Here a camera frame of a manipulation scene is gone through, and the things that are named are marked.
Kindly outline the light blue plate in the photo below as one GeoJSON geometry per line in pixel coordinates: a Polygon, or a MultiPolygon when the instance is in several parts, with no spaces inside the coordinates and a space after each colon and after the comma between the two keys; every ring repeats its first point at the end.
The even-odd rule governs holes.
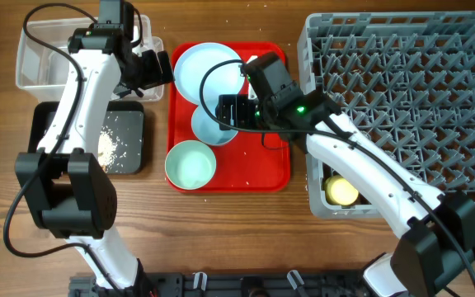
{"type": "MultiPolygon", "coordinates": [[[[174,68],[178,92],[188,102],[199,105],[203,76],[216,64],[233,59],[241,60],[236,51],[220,43],[208,42],[190,47],[181,54],[174,68]]],[[[240,64],[226,64],[215,69],[205,81],[205,103],[217,101],[219,95],[239,93],[244,82],[240,64]]]]}

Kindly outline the light blue small bowl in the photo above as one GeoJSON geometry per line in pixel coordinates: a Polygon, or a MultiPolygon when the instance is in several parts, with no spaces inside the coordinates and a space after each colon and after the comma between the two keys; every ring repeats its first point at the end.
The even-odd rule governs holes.
{"type": "Polygon", "coordinates": [[[221,130],[203,106],[198,106],[191,117],[191,128],[195,137],[201,142],[212,146],[223,146],[231,142],[237,135],[236,130],[221,130]]]}

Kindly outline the mint green bowl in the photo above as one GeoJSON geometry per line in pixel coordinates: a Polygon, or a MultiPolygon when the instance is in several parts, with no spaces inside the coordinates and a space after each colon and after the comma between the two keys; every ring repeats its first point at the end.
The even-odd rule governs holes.
{"type": "Polygon", "coordinates": [[[216,167],[212,149],[196,140],[185,140],[175,145],[165,160],[168,181],[186,191],[207,185],[214,177],[216,167]]]}

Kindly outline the rice food scraps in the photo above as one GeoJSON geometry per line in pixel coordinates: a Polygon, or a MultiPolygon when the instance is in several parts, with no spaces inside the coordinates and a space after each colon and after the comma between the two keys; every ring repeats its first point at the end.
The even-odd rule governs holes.
{"type": "Polygon", "coordinates": [[[109,112],[106,115],[98,143],[98,162],[106,173],[126,172],[128,132],[126,112],[109,112]]]}

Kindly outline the yellow plastic cup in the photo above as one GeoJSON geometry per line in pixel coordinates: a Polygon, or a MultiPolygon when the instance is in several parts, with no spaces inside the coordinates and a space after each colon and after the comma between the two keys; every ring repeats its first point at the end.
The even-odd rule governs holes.
{"type": "Polygon", "coordinates": [[[348,206],[356,202],[359,192],[342,176],[332,176],[324,182],[326,200],[332,205],[348,206]]]}

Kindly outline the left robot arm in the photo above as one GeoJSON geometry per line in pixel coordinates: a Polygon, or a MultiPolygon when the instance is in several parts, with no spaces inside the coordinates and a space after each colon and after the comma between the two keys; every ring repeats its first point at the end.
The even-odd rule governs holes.
{"type": "Polygon", "coordinates": [[[101,2],[98,16],[68,39],[68,78],[53,121],[36,149],[20,153],[15,164],[21,186],[16,199],[27,203],[38,228],[80,252],[99,295],[157,294],[114,225],[116,191],[98,162],[111,96],[141,94],[174,79],[166,52],[134,52],[142,34],[131,3],[101,2]]]}

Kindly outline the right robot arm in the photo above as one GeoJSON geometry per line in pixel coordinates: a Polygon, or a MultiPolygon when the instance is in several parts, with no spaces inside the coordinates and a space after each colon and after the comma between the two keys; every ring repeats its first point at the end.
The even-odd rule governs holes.
{"type": "Polygon", "coordinates": [[[398,244],[362,273],[378,296],[433,296],[475,262],[475,203],[413,176],[320,91],[303,92],[275,53],[240,62],[256,96],[222,95],[224,130],[277,134],[344,177],[386,220],[398,244]]]}

